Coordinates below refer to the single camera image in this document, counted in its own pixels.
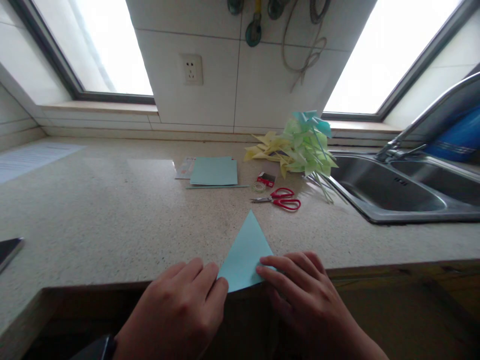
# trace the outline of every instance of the window frame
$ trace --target window frame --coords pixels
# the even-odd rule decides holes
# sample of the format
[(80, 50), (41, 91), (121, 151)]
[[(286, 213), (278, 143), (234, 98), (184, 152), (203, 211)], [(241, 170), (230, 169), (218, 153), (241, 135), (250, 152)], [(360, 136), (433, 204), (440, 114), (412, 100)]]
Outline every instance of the window frame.
[(324, 111), (321, 115), (323, 120), (357, 121), (381, 123), (387, 115), (404, 97), (412, 85), (419, 79), (429, 67), (437, 55), (450, 42), (455, 34), (463, 27), (465, 22), (480, 7), (478, 0), (463, 0), (438, 30), (428, 45), (416, 58), (408, 71), (403, 75), (391, 93), (383, 101), (375, 114), (353, 112), (329, 112)]
[(8, 0), (73, 100), (155, 105), (151, 95), (87, 91), (57, 45), (32, 0)]

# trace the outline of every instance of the hanging cable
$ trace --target hanging cable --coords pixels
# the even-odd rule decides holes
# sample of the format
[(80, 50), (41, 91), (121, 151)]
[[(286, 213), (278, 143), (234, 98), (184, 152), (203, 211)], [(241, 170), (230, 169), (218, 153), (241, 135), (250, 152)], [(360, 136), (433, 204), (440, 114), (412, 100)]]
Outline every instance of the hanging cable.
[(311, 23), (316, 25), (320, 24), (320, 22), (323, 20), (325, 13), (329, 9), (330, 6), (330, 0), (324, 0), (323, 1), (323, 8), (321, 9), (321, 12), (317, 12), (317, 0), (310, 0), (310, 20)]
[[(293, 83), (293, 85), (290, 88), (290, 94), (294, 91), (294, 88), (299, 81), (300, 81), (300, 84), (303, 85), (305, 74), (306, 74), (307, 70), (310, 69), (311, 67), (313, 67), (317, 63), (317, 61), (320, 59), (320, 54), (322, 53), (322, 51), (327, 46), (327, 38), (324, 37), (324, 36), (319, 38), (319, 36), (320, 36), (320, 31), (322, 30), (322, 25), (323, 25), (323, 22), (324, 22), (325, 13), (327, 12), (327, 9), (330, 5), (330, 0), (325, 0), (325, 2), (323, 4), (323, 9), (322, 9), (320, 14), (316, 13), (315, 1), (316, 0), (310, 0), (310, 18), (313, 22), (314, 17), (313, 17), (313, 14), (312, 14), (312, 10), (314, 10), (315, 11), (314, 15), (319, 18), (319, 21), (317, 23), (314, 23), (314, 24), (319, 24), (318, 25), (318, 31), (316, 33), (315, 40), (310, 47), (310, 50), (308, 52), (308, 56), (305, 59), (305, 62), (304, 62), (303, 66), (301, 68), (294, 68), (294, 67), (290, 66), (289, 63), (287, 62), (286, 57), (285, 57), (285, 39), (287, 37), (287, 31), (289, 29), (290, 20), (292, 19), (292, 15), (294, 13), (295, 7), (297, 6), (299, 0), (294, 1), (293, 6), (292, 6), (291, 11), (290, 11), (290, 14), (288, 15), (288, 20), (286, 21), (285, 30), (283, 31), (283, 38), (281, 40), (281, 59), (283, 61), (283, 66), (285, 66), (285, 68), (288, 71), (290, 71), (291, 73), (297, 73), (298, 74), (298, 77), (296, 78), (295, 82)], [(323, 43), (322, 46), (320, 48), (318, 48), (317, 51), (314, 51), (314, 49), (316, 49), (316, 46), (319, 43)]]

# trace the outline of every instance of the scissors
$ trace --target scissors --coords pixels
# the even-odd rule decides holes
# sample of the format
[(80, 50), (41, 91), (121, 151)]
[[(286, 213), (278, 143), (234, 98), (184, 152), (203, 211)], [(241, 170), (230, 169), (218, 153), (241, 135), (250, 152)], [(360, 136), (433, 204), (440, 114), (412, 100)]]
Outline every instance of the scissors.
[[(291, 198), (294, 195), (295, 193), (289, 188), (279, 187), (277, 190), (272, 192), (269, 197), (257, 197), (250, 200), (252, 203), (273, 202), (275, 205), (281, 208), (291, 210), (291, 211), (296, 211), (300, 209), (300, 206), (302, 206), (302, 203), (298, 199)], [(297, 206), (290, 207), (285, 204), (297, 204)]]

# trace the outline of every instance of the window sill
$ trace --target window sill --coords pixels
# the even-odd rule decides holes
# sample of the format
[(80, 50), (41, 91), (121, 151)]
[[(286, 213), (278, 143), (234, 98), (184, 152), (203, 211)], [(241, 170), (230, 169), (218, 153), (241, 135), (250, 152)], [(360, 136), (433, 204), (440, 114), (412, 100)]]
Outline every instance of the window sill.
[[(83, 113), (90, 112), (157, 116), (159, 114), (156, 105), (96, 101), (67, 101), (53, 105), (43, 105), (41, 106), (41, 109), (46, 111), (71, 111)], [(333, 132), (341, 133), (399, 134), (401, 132), (400, 129), (382, 122), (329, 120), (328, 123), (330, 124)]]
[(73, 111), (90, 113), (158, 115), (156, 105), (130, 104), (119, 102), (67, 101), (53, 105), (42, 105), (42, 110)]
[(357, 133), (381, 133), (381, 134), (400, 134), (401, 130), (397, 127), (385, 124), (383, 122), (366, 121), (336, 121), (327, 120), (333, 131), (349, 131)]

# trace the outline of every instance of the power socket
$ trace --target power socket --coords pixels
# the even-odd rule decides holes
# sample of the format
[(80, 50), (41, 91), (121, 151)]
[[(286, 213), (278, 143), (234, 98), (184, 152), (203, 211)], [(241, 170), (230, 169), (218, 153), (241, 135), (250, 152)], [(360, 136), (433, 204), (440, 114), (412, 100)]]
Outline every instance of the power socket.
[(195, 54), (180, 54), (185, 85), (203, 85), (202, 57)]

